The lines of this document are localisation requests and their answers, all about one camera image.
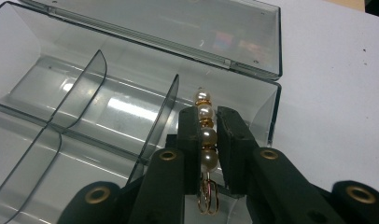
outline brass grommet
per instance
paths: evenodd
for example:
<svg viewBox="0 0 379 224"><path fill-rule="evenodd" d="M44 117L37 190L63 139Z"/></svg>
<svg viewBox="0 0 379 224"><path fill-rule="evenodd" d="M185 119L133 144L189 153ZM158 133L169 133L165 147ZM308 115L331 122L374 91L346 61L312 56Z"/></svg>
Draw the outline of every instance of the brass grommet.
<svg viewBox="0 0 379 224"><path fill-rule="evenodd" d="M92 194L97 191L102 191L102 195L98 197L94 197L94 195ZM90 191L88 191L88 193L85 195L85 202L91 203L91 204L100 203L108 198L108 196L110 195L110 192L111 192L110 189L105 186L93 188Z"/></svg>
<svg viewBox="0 0 379 224"><path fill-rule="evenodd" d="M172 161L177 157L177 154L175 154L174 151L164 151L160 154L161 160L164 161Z"/></svg>
<svg viewBox="0 0 379 224"><path fill-rule="evenodd" d="M376 199L373 194L371 194L366 189L359 186L348 186L346 188L346 193L352 197L354 200L361 203L375 203Z"/></svg>
<svg viewBox="0 0 379 224"><path fill-rule="evenodd" d="M272 150L262 150L262 152L260 153L260 155L265 158L265 159L268 159L268 160L276 160L279 155L277 155L277 153L275 153L274 151Z"/></svg>

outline gold bead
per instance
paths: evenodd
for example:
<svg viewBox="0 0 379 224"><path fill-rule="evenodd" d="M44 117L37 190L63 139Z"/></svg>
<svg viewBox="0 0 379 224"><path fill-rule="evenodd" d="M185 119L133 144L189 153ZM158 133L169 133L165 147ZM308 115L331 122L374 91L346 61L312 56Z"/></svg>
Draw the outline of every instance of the gold bead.
<svg viewBox="0 0 379 224"><path fill-rule="evenodd" d="M212 105L212 102L210 100L198 100L195 102L195 105Z"/></svg>
<svg viewBox="0 0 379 224"><path fill-rule="evenodd" d="M212 119L206 118L206 119L200 119L199 122L201 123L201 127L209 127L213 128L214 127L214 122Z"/></svg>
<svg viewBox="0 0 379 224"><path fill-rule="evenodd" d="M206 146L206 147L202 147L202 150L213 150L213 151L217 152L217 148L216 148L216 146Z"/></svg>

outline jewelry organizer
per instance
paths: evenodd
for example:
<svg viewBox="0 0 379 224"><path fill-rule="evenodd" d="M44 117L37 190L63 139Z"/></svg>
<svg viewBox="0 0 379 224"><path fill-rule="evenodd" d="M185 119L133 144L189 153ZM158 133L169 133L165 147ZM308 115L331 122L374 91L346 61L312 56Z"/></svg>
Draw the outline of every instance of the jewelry organizer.
<svg viewBox="0 0 379 224"><path fill-rule="evenodd" d="M176 133L178 112L199 87L214 105L235 108L260 146L272 143L281 88L263 79L270 71L218 66L191 57L204 54L197 49L189 55L157 42L63 19L49 7L0 6L0 223L56 223L84 186L124 188ZM220 170L213 178L223 188ZM195 220L251 222L245 201L224 194L213 217L187 196L185 222Z"/></svg>

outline plastic box lid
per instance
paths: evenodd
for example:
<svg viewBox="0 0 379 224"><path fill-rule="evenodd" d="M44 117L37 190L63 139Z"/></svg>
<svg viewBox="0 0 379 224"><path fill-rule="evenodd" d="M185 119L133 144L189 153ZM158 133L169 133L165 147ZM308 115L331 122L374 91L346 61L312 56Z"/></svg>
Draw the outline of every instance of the plastic box lid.
<svg viewBox="0 0 379 224"><path fill-rule="evenodd" d="M250 0L22 0L237 73L282 76L280 8Z"/></svg>

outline beaded bracelet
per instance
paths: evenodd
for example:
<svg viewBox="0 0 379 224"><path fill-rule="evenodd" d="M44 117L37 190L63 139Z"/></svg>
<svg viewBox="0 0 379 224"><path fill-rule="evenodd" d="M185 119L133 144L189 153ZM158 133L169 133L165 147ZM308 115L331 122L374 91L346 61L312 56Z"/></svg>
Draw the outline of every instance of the beaded bracelet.
<svg viewBox="0 0 379 224"><path fill-rule="evenodd" d="M215 116L210 101L210 93L200 88L194 95L194 103L198 107L198 118L201 125L202 134L202 151L201 151L201 184L198 194L198 207L201 214L214 215L218 212L218 185L210 179L210 173L216 171L218 167L217 152L217 133L213 129ZM212 189L215 191L216 209L210 210L212 203ZM204 208L202 207L202 198L204 199Z"/></svg>

